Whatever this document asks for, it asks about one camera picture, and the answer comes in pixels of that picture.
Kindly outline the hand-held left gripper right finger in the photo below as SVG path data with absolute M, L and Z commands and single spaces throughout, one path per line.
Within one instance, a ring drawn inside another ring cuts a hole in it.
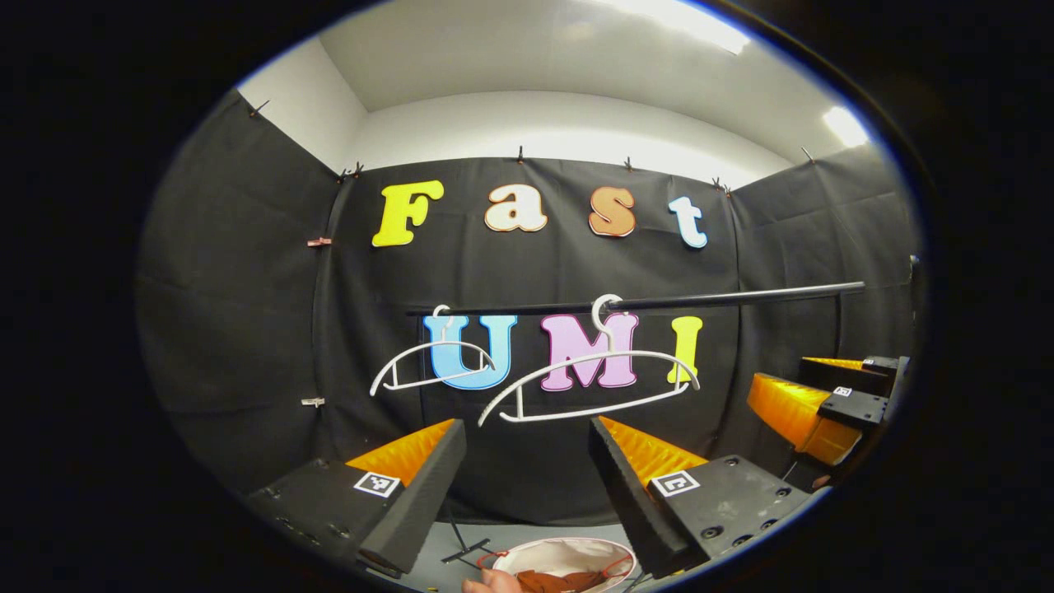
M 630 462 L 632 434 L 604 417 L 590 420 L 590 457 L 637 564 L 655 579 L 707 570 L 809 513 L 828 488 L 807 493 L 741 455 L 641 480 Z

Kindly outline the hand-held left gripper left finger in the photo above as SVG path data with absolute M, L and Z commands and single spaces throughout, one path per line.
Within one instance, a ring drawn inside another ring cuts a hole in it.
M 315 459 L 247 498 L 294 543 L 343 569 L 412 571 L 467 450 L 460 419 L 347 461 Z

